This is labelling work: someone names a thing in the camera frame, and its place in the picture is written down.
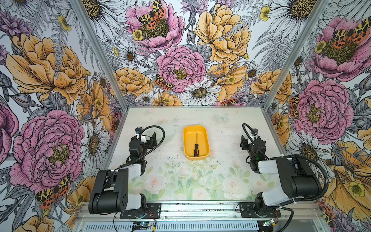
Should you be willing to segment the orange black handled screwdriver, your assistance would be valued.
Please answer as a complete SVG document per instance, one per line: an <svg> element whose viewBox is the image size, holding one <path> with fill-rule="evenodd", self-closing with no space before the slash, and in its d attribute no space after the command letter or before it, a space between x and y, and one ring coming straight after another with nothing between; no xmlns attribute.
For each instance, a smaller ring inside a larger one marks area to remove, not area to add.
<svg viewBox="0 0 371 232"><path fill-rule="evenodd" d="M195 143L195 149L194 149L194 157L199 156L199 144L198 144L198 133L196 133L196 143Z"/></svg>

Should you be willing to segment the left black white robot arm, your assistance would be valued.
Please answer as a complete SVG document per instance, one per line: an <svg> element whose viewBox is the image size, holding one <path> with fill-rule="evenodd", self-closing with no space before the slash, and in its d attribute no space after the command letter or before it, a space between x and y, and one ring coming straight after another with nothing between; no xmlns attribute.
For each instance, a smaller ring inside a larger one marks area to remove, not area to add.
<svg viewBox="0 0 371 232"><path fill-rule="evenodd" d="M88 210L91 214L107 215L125 211L147 211L143 194L130 194L129 182L146 170L145 157L156 150L165 139L165 130L157 125L136 128L129 142L127 162L114 170L100 170L90 194Z"/></svg>

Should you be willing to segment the yellow plastic bin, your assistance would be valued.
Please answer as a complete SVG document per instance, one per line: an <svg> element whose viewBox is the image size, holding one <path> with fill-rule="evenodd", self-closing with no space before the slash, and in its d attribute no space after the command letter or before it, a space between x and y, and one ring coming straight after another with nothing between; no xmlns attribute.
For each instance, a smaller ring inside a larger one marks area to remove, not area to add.
<svg viewBox="0 0 371 232"><path fill-rule="evenodd" d="M207 129L201 125L186 126L183 130L184 154L188 160L204 160L210 154Z"/></svg>

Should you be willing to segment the right green circuit board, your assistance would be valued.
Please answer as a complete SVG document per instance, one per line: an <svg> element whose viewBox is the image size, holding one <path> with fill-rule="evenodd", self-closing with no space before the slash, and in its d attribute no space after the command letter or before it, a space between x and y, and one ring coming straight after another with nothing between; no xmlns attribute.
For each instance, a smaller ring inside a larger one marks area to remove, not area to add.
<svg viewBox="0 0 371 232"><path fill-rule="evenodd" d="M270 226L275 226L275 225L276 223L274 219L268 220L262 224L263 227L270 227Z"/></svg>

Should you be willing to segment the green circuit board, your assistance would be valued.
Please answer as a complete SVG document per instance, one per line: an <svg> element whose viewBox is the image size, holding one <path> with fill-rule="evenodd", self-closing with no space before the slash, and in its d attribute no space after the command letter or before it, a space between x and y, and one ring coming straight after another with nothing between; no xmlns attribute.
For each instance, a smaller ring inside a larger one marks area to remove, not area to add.
<svg viewBox="0 0 371 232"><path fill-rule="evenodd" d="M262 224L263 227L270 227L270 226L275 226L275 225L276 223L274 219L268 220Z"/></svg>
<svg viewBox="0 0 371 232"><path fill-rule="evenodd" d="M137 230L149 230L152 231L156 230L156 224L150 223L150 222L134 222L131 228L131 232L137 231Z"/></svg>

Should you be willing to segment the left green circuit board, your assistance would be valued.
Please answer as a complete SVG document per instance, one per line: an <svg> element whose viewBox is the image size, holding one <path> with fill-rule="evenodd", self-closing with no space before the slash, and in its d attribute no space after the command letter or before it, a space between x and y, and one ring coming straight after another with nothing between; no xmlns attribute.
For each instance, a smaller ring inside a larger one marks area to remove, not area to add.
<svg viewBox="0 0 371 232"><path fill-rule="evenodd" d="M152 231L156 230L156 224L150 223L150 222L134 222L131 228L131 232L137 231L137 230L149 230Z"/></svg>

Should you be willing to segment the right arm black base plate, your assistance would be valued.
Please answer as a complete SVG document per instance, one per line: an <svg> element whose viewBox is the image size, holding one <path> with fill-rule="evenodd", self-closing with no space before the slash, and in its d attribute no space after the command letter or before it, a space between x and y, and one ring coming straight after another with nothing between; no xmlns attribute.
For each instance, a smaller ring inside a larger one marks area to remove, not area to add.
<svg viewBox="0 0 371 232"><path fill-rule="evenodd" d="M253 202L242 202L237 206L237 211L242 218L280 218L281 212L278 207L256 206Z"/></svg>

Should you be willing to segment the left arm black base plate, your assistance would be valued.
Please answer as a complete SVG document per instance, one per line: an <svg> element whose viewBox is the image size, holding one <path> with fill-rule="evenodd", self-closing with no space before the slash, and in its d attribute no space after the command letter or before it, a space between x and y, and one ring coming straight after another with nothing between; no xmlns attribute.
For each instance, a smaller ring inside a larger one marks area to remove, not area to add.
<svg viewBox="0 0 371 232"><path fill-rule="evenodd" d="M120 219L160 219L161 203L147 203L145 207L121 212Z"/></svg>

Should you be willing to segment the aluminium front rail frame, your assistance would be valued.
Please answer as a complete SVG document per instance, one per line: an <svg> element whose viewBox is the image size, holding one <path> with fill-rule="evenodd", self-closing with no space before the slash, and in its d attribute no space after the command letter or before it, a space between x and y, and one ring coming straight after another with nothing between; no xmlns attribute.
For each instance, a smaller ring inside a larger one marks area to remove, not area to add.
<svg viewBox="0 0 371 232"><path fill-rule="evenodd" d="M156 224L158 232L329 232L330 228L316 203L288 205L280 218L242 218L239 201L161 201L160 219L120 219L119 213L92 215L82 207L74 232L130 232L134 222ZM262 224L274 219L276 225Z"/></svg>

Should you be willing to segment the right aluminium corner post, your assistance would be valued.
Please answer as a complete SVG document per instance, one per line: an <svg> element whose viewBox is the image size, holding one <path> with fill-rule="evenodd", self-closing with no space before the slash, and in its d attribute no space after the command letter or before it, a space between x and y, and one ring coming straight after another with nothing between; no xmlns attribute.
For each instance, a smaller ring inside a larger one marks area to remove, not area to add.
<svg viewBox="0 0 371 232"><path fill-rule="evenodd" d="M298 38L295 44L293 45L293 48L291 49L287 60L285 61L282 69L280 70L280 73L275 83L273 84L272 89L268 93L267 98L264 101L264 104L262 105L263 110L267 110L273 99L276 97L280 87L282 86L287 75L289 74L291 66L293 65L296 57L299 55L300 49L304 46L306 40L309 38L311 32L313 31L313 28L318 24L320 16L323 14L327 4L328 1L323 0L317 1L316 4L314 5L314 8L309 15L305 27L298 34Z"/></svg>

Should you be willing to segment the aluminium corner post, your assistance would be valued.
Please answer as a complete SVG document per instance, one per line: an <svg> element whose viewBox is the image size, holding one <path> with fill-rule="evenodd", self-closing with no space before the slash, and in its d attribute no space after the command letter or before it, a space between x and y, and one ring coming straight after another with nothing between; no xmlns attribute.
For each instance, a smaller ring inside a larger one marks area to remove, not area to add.
<svg viewBox="0 0 371 232"><path fill-rule="evenodd" d="M82 1L72 1L71 3L73 9L75 10L75 13L77 14L77 18L80 21L81 26L83 27L85 34L87 38L90 40L90 43L92 45L92 48L94 49L95 54L97 55L97 58L104 70L104 72L107 75L107 78L109 79L109 82L113 88L113 91L121 105L121 108L125 113L128 112L128 104L125 100L125 97L122 94L122 90L120 89L120 86L118 85L118 82L114 76L114 72L112 70L112 67L110 63L108 62L104 50L101 47L99 38L97 34L95 33L95 29L90 23L90 20L88 18L88 14L85 10L85 7L82 3Z"/></svg>
<svg viewBox="0 0 371 232"><path fill-rule="evenodd" d="M304 46L306 40L309 38L311 32L313 31L313 28L318 24L320 16L323 14L327 4L328 1L323 0L317 1L316 4L314 5L314 8L309 15L305 27L298 34L298 38L295 44L293 45L293 48L291 49L287 60L285 61L282 69L280 70L280 73L275 83L273 84L272 89L268 93L267 98L264 101L264 104L262 105L263 110L267 110L273 99L276 97L280 87L282 86L287 75L289 74L291 66L293 65L296 57L299 55L300 49Z"/></svg>

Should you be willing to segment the left aluminium corner post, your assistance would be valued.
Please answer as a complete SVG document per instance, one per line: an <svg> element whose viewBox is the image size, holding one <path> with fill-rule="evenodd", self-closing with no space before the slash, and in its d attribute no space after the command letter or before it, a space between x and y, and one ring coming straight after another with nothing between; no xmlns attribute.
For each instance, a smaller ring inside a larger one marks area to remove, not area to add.
<svg viewBox="0 0 371 232"><path fill-rule="evenodd" d="M95 33L95 29L90 23L90 20L88 18L88 14L85 10L85 7L82 3L82 1L72 1L71 3L73 9L75 10L75 13L77 14L77 18L80 21L81 26L83 27L85 34L87 38L90 40L90 43L92 45L92 48L94 49L95 54L97 55L97 58L104 70L104 72L107 75L107 78L109 79L109 82L113 88L113 91L121 105L121 108L125 113L128 112L128 104L125 100L125 97L122 94L122 90L120 89L120 86L118 85L118 82L114 76L114 72L112 70L112 67L110 63L108 62L104 50L101 47L99 38L97 34Z"/></svg>

